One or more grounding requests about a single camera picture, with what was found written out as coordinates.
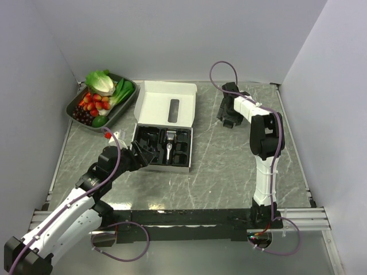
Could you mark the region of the black silver hair clipper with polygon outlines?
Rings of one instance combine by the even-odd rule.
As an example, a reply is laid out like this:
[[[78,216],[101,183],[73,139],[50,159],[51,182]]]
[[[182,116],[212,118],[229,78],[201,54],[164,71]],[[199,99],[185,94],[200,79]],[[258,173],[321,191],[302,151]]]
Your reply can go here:
[[[170,164],[171,155],[173,152],[174,141],[177,135],[177,131],[175,130],[167,130],[166,131],[166,163]]]

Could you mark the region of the white clipper kit box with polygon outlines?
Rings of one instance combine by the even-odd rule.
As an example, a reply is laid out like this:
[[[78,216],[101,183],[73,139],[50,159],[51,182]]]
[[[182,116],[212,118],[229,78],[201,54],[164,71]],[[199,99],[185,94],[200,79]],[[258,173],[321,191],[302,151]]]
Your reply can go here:
[[[136,124],[132,139],[144,149],[158,152],[145,170],[190,171],[196,96],[196,84],[142,81],[134,109]],[[166,163],[167,130],[177,131],[170,164]]]

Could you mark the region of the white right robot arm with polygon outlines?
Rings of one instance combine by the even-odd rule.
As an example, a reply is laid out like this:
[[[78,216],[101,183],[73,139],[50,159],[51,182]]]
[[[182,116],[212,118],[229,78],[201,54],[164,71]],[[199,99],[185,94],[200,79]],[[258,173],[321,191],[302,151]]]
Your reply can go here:
[[[250,123],[249,146],[256,160],[256,189],[250,208],[251,224],[263,228],[276,214],[275,180],[281,151],[285,146],[282,115],[240,92],[235,82],[224,84],[224,98],[217,118],[233,128],[243,119]]]

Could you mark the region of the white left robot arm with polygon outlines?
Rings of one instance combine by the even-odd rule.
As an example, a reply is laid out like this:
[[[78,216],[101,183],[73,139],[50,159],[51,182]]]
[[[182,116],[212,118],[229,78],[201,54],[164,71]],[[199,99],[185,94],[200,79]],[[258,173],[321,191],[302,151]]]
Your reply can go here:
[[[50,274],[56,254],[71,240],[88,231],[109,229],[115,214],[102,197],[121,174],[147,167],[157,155],[138,142],[132,142],[130,147],[105,147],[57,209],[21,239],[11,237],[5,243],[5,271]]]

